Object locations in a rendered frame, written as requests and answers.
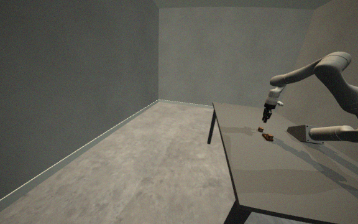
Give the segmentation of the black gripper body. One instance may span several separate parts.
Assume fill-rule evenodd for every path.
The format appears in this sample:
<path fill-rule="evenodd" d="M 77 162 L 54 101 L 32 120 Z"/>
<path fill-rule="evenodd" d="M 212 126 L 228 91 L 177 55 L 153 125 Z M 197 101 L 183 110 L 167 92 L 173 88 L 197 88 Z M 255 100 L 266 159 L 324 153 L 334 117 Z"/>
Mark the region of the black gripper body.
<path fill-rule="evenodd" d="M 271 110 L 272 109 L 275 109 L 275 107 L 276 107 L 276 105 L 270 105 L 270 104 L 264 104 L 264 107 L 266 107 L 266 110 L 267 110 L 267 113 L 269 112 L 269 110 L 270 110 L 270 112 L 271 112 Z M 267 114 L 266 113 L 266 114 Z"/>

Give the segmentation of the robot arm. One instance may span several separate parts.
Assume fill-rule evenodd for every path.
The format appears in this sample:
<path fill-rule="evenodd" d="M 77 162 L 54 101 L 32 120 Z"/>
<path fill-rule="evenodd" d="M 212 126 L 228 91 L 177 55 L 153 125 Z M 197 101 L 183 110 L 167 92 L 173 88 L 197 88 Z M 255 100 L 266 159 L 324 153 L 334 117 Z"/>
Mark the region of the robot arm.
<path fill-rule="evenodd" d="M 358 87 L 348 84 L 342 75 L 351 60 L 352 57 L 346 52 L 334 52 L 301 69 L 275 76 L 270 80 L 270 84 L 276 86 L 276 89 L 269 91 L 265 103 L 283 106 L 278 98 L 286 85 L 315 74 L 332 93 L 340 107 L 358 118 Z M 350 126 L 312 128 L 309 130 L 309 136 L 314 141 L 358 142 L 358 127 L 356 130 Z"/>

